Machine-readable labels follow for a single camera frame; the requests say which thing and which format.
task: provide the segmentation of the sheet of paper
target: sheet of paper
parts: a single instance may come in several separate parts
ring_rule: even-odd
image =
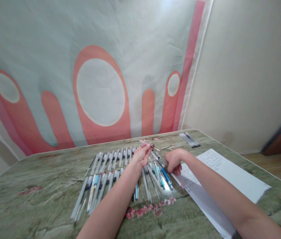
[[[257,203],[264,192],[271,188],[269,185],[227,160],[213,149],[206,151],[197,158],[227,179],[254,203]],[[214,200],[207,194],[188,166],[182,164],[182,168],[181,175],[177,176],[177,178],[183,183],[186,191],[220,235],[225,239],[232,238],[236,231],[234,226]]]

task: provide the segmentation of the hand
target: hand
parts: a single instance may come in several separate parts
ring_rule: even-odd
[[[145,167],[148,162],[148,157],[152,152],[153,148],[150,145],[142,145],[138,149],[136,149],[133,160],[139,162],[141,167]]]
[[[185,153],[188,152],[184,149],[175,149],[165,154],[165,161],[168,165],[167,171],[169,173],[174,173],[175,175],[181,174],[182,167],[180,162]]]

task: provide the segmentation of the forearm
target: forearm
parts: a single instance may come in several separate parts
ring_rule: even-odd
[[[123,174],[90,215],[77,238],[114,238],[141,174],[142,166],[131,161]]]
[[[281,227],[221,175],[189,152],[182,160],[243,238],[281,236]]]

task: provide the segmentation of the green marble-patterned table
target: green marble-patterned table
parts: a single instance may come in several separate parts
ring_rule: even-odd
[[[272,187],[257,204],[281,226],[281,180],[200,131],[181,132],[191,134],[201,147],[191,148],[179,136],[180,131],[142,138],[150,142],[160,137],[154,143],[161,149],[162,158],[164,153],[176,148],[184,148],[195,156],[214,149]],[[70,216],[94,156],[100,151],[107,153],[137,146],[139,139],[36,154],[15,164],[0,176],[0,238],[75,238],[88,215],[83,213],[77,224]],[[124,219],[118,238],[221,238],[188,193],[171,180],[174,190],[160,197],[161,200],[175,197],[174,205],[164,206],[163,214],[158,217],[148,212],[140,218]],[[142,179],[139,183],[140,199],[130,204],[135,209],[148,204]],[[33,186],[36,191],[24,193],[24,189]],[[153,204],[157,204],[153,186],[150,182],[148,186]]]

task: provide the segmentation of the pink pen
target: pink pen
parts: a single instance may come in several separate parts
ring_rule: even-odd
[[[143,139],[140,139],[139,141],[140,141],[141,143],[145,144],[145,145],[149,145],[150,147],[156,149],[157,151],[160,151],[158,148],[155,148],[154,146],[150,145],[149,143],[147,143],[147,142],[146,142],[145,140],[143,140]]]

